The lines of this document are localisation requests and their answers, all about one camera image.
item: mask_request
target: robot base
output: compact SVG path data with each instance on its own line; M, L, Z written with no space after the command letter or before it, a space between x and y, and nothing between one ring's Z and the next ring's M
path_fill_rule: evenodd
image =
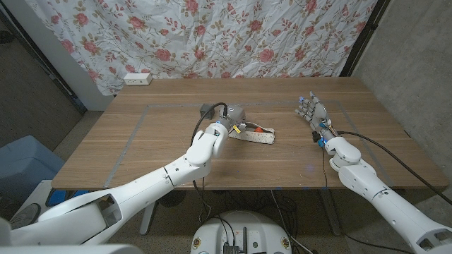
M224 220L226 231L220 219L217 217L209 219L196 231L191 243L191 254L229 254L239 253L239 251L248 254L292 253L289 237L284 229L262 214L236 210L223 212L220 217ZM231 232L226 222L231 225L234 232ZM235 248L232 234L235 236Z

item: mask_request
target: fabric backdrop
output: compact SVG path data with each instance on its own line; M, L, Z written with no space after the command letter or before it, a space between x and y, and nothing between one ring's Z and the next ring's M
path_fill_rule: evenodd
M376 0L26 0L104 95L153 78L337 76Z

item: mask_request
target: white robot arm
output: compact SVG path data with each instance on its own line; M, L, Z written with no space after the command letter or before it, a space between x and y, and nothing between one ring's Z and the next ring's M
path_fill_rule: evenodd
M210 172L212 155L221 153L234 125L244 123L244 110L228 107L216 123L199 131L186 154L130 183L86 193L42 214L37 223L9 232L0 246L95 245L105 243L137 212L179 184Z
M425 216L381 181L361 152L337 136L325 107L312 92L311 98L301 98L301 111L296 112L321 134L319 144L333 155L330 165L339 173L341 183L369 201L416 253L450 253L452 229Z

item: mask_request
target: electrical outlet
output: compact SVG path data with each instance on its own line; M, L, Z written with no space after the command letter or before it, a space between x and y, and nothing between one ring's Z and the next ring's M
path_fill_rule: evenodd
M124 77L126 85L149 85L152 79L150 73L127 73Z

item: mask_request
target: table surface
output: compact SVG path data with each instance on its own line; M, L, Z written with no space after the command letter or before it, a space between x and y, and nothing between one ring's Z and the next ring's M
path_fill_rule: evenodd
M322 149L309 124L294 110L312 90L325 104L333 127L359 132L386 146L433 186L448 181L402 126L356 78L245 78L153 80L126 86L52 181L66 190L99 190L128 183L182 156L203 103L239 104L246 120L275 129L275 143L229 138L213 159L205 188L306 189L326 186ZM205 120L200 129L213 120ZM344 137L362 153L379 178L394 188L424 188L392 157L352 135ZM329 188L344 188L325 153ZM192 189L191 182L177 188Z

